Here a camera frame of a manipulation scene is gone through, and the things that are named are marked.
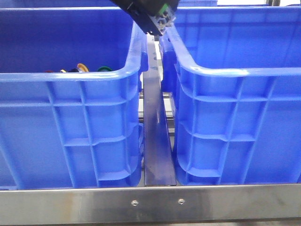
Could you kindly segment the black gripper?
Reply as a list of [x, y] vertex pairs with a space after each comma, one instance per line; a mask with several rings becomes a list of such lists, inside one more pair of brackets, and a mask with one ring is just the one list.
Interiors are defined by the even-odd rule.
[[173, 25], [178, 0], [113, 0], [112, 3], [131, 16], [145, 34], [164, 35]]

